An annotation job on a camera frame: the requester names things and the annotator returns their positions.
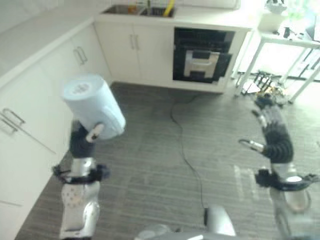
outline kitchen sink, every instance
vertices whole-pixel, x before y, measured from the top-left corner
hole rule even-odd
[[[148,17],[163,17],[165,10],[165,7],[151,7],[149,11],[147,8],[145,8],[140,15]],[[168,17],[172,18],[174,16],[175,10],[175,8],[171,9]]]
[[[143,6],[135,5],[113,5],[104,11],[104,14],[124,14],[124,15],[140,15],[146,9]]]

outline kitchen cabinet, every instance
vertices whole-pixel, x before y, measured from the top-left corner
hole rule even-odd
[[[112,77],[121,82],[140,81],[140,67],[132,24],[96,22],[95,28]]]
[[[48,82],[51,83],[55,104],[51,104],[50,108],[57,116],[54,118],[56,121],[54,137],[57,139],[46,142],[46,144],[49,144],[48,147],[57,153],[57,159],[60,160],[69,148],[71,122],[73,120],[72,112],[61,98],[63,87],[75,76],[85,73],[85,69],[81,68],[77,62],[78,53],[74,49],[73,43],[68,40],[45,56],[39,63],[46,77],[49,78]]]
[[[1,239],[15,239],[24,220],[21,206],[0,202]]]
[[[109,85],[111,78],[104,54],[102,52],[96,30],[93,25],[85,28],[71,39],[75,50],[78,51],[83,63],[80,67],[86,73],[101,75]]]
[[[63,128],[60,96],[39,65],[31,66],[0,89],[0,111],[40,144],[57,153]]]
[[[96,22],[111,75],[118,81],[168,86],[172,81],[174,28]]]
[[[51,177],[56,156],[0,117],[0,232],[13,240]]]
[[[31,208],[52,174],[56,155],[0,117],[0,159],[0,202]]]
[[[150,25],[133,28],[143,82],[167,87],[173,79],[174,28]]]

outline kitchen counter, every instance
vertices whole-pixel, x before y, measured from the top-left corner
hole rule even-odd
[[[32,18],[0,35],[0,88],[26,68],[94,21],[224,30],[256,28],[260,16],[252,5],[239,10],[187,7],[176,9],[173,18],[99,14],[105,1],[66,1],[65,5]]]
[[[109,7],[92,0],[66,4],[0,34],[0,88],[64,41],[94,22]]]
[[[173,25],[188,28],[224,29],[236,31],[238,29],[251,30],[258,26],[260,11],[253,11],[244,4],[238,10],[204,8],[193,6],[177,7],[173,17],[135,16],[120,14],[100,14],[95,17],[96,22],[124,22],[142,25]]]

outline yellow object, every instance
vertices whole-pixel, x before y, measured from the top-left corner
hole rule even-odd
[[[175,0],[170,0],[168,6],[166,6],[166,9],[164,11],[164,14],[163,14],[164,17],[168,17],[169,13],[174,8],[174,5],[175,5]]]

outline oven door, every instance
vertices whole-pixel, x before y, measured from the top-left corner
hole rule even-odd
[[[220,77],[225,76],[231,56],[223,52],[176,47],[173,79],[208,84],[218,82]]]

